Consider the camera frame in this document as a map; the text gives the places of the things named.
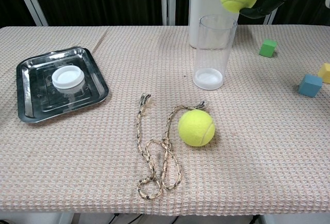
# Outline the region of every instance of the rope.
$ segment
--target rope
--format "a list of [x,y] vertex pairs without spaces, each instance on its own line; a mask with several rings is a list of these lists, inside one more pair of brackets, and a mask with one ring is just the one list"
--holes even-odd
[[[177,113],[177,111],[179,111],[180,109],[188,109],[188,110],[194,110],[194,109],[199,109],[199,110],[205,110],[208,106],[208,103],[205,101],[202,101],[201,103],[199,103],[197,106],[195,107],[190,107],[190,106],[177,106],[173,109],[173,111],[170,113],[168,119],[167,119],[167,125],[166,125],[166,131],[165,131],[165,137],[162,138],[160,141],[159,140],[154,140],[151,139],[150,141],[147,142],[145,148],[143,149],[141,146],[142,143],[142,135],[141,135],[141,115],[142,112],[146,106],[146,104],[148,103],[149,99],[150,99],[151,95],[150,94],[145,94],[143,93],[140,97],[140,103],[139,103],[139,112],[137,115],[137,123],[136,123],[136,127],[137,127],[137,131],[138,131],[138,135],[137,135],[137,140],[138,140],[138,149],[141,152],[142,156],[145,158],[145,160],[147,161],[148,165],[149,165],[149,169],[150,169],[150,176],[139,180],[139,183],[137,185],[137,189],[138,192],[140,194],[140,196],[143,199],[155,199],[157,197],[159,197],[162,194],[163,189],[167,189],[167,190],[172,190],[173,188],[177,187],[182,180],[182,174],[181,174],[181,169],[180,166],[177,162],[177,159],[173,153],[172,150],[172,144],[170,142],[170,127],[171,127],[171,120],[172,117],[174,116],[175,113]],[[156,173],[156,167],[155,167],[155,163],[152,159],[152,156],[150,154],[150,144],[151,143],[155,143],[160,145],[163,149],[164,149],[164,155],[163,155],[163,167],[161,170],[161,174],[160,174],[160,179],[157,177],[157,173]],[[168,165],[168,158],[169,156],[173,159],[176,170],[177,170],[177,178],[174,184],[172,185],[166,185],[165,184],[165,177],[166,177],[166,171],[167,171],[167,165]],[[158,192],[155,194],[151,194],[148,195],[145,192],[142,191],[141,186],[143,185],[147,185],[150,182],[155,182],[157,184],[158,187]]]

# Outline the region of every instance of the cable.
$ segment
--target cable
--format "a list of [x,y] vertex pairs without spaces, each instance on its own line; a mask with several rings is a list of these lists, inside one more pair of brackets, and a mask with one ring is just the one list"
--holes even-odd
[[119,213],[114,213],[113,218],[111,219],[111,221],[108,224],[111,224],[117,216],[119,216]]
[[249,224],[254,224],[256,222],[256,220],[259,219],[259,217],[260,217],[260,215],[254,215]]
[[138,217],[136,217],[134,220],[131,220],[128,224],[133,223],[134,221],[136,221],[137,219],[139,219],[143,214],[140,214]]
[[171,224],[174,224],[178,218],[179,218],[178,216],[175,217],[175,219],[171,222]]

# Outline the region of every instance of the foam block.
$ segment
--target foam block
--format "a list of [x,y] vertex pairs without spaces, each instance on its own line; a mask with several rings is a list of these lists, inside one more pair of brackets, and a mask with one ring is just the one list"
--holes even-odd
[[315,97],[321,88],[322,78],[307,74],[301,81],[298,92],[309,97]]
[[330,63],[324,63],[318,72],[318,76],[322,78],[324,83],[330,84]]
[[265,40],[260,48],[259,54],[264,57],[271,58],[277,46],[277,42],[273,40]]

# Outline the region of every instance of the yellow foam cube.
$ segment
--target yellow foam cube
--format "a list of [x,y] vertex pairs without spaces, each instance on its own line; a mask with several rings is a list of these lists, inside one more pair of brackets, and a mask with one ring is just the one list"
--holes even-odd
[[318,76],[322,78],[324,83],[330,84],[330,63],[324,63],[318,72]]

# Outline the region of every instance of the metal tray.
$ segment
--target metal tray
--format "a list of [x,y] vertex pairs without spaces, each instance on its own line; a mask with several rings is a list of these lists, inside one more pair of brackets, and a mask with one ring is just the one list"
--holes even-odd
[[[52,74],[65,65],[79,67],[84,81],[69,90],[53,86]],[[91,53],[82,47],[72,47],[28,58],[16,68],[19,118],[37,123],[63,113],[87,107],[104,100],[108,86]]]

